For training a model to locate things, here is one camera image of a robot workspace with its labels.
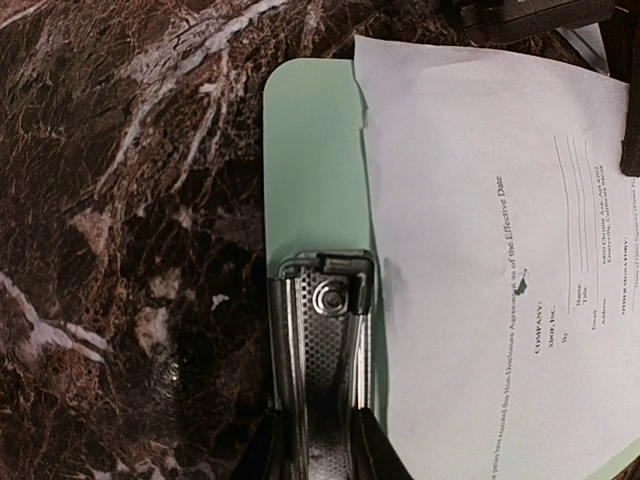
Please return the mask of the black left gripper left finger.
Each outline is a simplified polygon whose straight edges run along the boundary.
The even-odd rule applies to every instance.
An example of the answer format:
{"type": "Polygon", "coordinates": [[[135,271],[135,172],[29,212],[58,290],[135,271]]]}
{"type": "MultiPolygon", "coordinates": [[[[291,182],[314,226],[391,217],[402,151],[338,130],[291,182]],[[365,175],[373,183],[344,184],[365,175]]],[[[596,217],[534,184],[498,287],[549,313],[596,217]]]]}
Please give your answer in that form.
{"type": "Polygon", "coordinates": [[[285,411],[268,411],[231,473],[230,479],[291,479],[287,427],[288,415],[285,411]]]}

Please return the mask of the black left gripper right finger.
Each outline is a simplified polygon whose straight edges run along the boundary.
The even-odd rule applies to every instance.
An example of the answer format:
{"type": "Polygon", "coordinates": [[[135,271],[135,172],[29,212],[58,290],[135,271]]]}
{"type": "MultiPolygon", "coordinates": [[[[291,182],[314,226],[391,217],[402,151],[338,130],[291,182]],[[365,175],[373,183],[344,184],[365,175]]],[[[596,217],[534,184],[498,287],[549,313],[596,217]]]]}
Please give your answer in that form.
{"type": "Polygon", "coordinates": [[[412,480],[373,411],[353,409],[350,453],[356,480],[412,480]]]}

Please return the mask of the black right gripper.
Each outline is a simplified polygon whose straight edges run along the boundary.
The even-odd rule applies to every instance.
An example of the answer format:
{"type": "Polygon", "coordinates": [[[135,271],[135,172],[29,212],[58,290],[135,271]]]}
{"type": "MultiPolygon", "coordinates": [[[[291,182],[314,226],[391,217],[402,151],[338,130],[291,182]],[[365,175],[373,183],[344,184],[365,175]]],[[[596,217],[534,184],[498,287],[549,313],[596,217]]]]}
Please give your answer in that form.
{"type": "Polygon", "coordinates": [[[439,7],[452,28],[474,45],[506,45],[601,22],[610,75],[629,86],[620,170],[639,175],[639,20],[610,19],[616,11],[637,14],[637,1],[448,0],[439,7]]]}

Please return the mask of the white printed form sheet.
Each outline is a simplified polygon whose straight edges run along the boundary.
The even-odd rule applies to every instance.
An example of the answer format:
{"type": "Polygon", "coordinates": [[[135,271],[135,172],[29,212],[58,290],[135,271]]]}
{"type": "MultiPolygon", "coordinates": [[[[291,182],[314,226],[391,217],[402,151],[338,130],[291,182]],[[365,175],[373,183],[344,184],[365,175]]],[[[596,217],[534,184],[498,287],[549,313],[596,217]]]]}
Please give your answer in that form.
{"type": "Polygon", "coordinates": [[[360,37],[389,437],[417,479],[610,479],[639,454],[627,84],[360,37]]]}

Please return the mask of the mint green clipboard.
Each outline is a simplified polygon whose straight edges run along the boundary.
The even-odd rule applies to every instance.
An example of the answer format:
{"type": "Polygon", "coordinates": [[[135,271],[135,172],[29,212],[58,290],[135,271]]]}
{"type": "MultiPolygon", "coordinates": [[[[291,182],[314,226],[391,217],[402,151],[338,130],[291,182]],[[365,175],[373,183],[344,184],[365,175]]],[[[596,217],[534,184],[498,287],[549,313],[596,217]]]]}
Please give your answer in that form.
{"type": "Polygon", "coordinates": [[[294,60],[267,82],[266,251],[294,478],[353,478],[353,409],[370,407],[391,441],[366,120],[354,61],[294,60]]]}

